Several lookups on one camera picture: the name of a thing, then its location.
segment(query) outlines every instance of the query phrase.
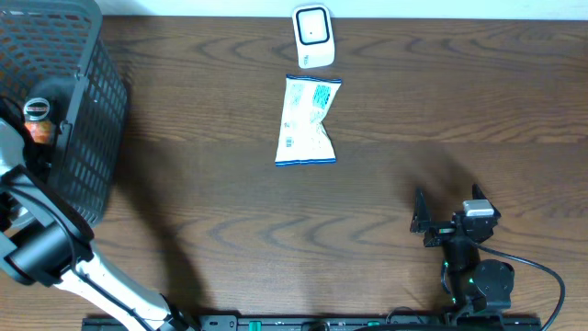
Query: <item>wood grain surface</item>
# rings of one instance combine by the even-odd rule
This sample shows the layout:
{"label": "wood grain surface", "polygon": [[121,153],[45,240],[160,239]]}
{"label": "wood grain surface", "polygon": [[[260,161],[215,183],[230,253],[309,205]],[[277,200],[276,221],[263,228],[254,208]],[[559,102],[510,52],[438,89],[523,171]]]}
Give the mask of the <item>wood grain surface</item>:
{"label": "wood grain surface", "polygon": [[[386,314],[450,304],[441,249],[409,233],[481,184],[493,248],[568,286],[553,329],[588,329],[588,22],[335,19],[333,65],[301,71],[289,19],[107,17],[131,111],[104,252],[192,312]],[[343,78],[336,165],[276,168],[285,74]],[[559,288],[515,267],[513,313]],[[101,312],[0,276],[0,328],[76,330]]]}

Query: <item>white device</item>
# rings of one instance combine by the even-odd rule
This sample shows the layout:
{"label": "white device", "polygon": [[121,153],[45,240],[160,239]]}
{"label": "white device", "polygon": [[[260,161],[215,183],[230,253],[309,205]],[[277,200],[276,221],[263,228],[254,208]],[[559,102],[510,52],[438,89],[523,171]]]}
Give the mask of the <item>white device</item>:
{"label": "white device", "polygon": [[333,63],[334,37],[329,9],[322,5],[302,6],[292,14],[298,49],[298,66],[316,68]]}

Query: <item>white backdrop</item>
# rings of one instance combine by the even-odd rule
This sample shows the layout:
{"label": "white backdrop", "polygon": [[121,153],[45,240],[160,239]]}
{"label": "white backdrop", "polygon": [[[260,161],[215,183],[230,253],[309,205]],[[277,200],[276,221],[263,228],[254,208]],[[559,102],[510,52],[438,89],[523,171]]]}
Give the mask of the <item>white backdrop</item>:
{"label": "white backdrop", "polygon": [[588,0],[96,0],[105,15],[288,17],[324,4],[333,17],[588,20]]}

